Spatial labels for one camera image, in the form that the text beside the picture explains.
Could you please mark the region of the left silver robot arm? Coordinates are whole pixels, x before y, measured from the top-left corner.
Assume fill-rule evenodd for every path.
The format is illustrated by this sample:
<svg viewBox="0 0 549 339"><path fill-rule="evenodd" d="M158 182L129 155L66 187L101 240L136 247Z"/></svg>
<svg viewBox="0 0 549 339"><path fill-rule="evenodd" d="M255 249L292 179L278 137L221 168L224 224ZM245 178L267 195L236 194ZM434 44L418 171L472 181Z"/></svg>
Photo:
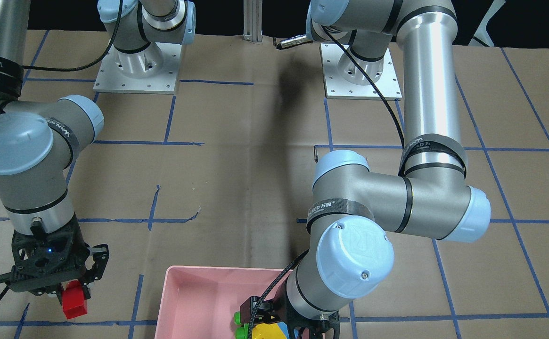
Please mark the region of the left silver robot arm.
<svg viewBox="0 0 549 339"><path fill-rule="evenodd" d="M373 292L393 268L387 232L473 242L487 231L491 204L467 186L452 44L457 13L450 0L313 0L307 37L332 42L362 70L381 64L392 37L404 56L403 152L395 176L372 172L365 157L335 150L317 163L307 215L311 242L261 296L235 314L251 339L258 324L285 323L287 337L333 330L339 310Z"/></svg>

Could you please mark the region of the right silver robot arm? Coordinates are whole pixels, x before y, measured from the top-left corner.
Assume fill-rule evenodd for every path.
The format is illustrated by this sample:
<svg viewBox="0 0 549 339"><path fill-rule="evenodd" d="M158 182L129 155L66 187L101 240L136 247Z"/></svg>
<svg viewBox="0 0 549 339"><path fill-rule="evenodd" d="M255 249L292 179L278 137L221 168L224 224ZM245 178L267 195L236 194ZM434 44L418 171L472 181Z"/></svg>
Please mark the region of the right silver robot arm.
<svg viewBox="0 0 549 339"><path fill-rule="evenodd" d="M110 44L96 61L57 68L24 65L30 7L30 0L0 0L0 199L14 226L14 264L0 274L0 301L9 290L56 296L73 318L87 313L90 284L102 279L110 252L84 241L63 171L96 141L104 116L82 95L18 101L24 70L76 72L112 52L121 69L114 73L126 80L165 75L158 43L191 44L197 14L191 0L98 0Z"/></svg>

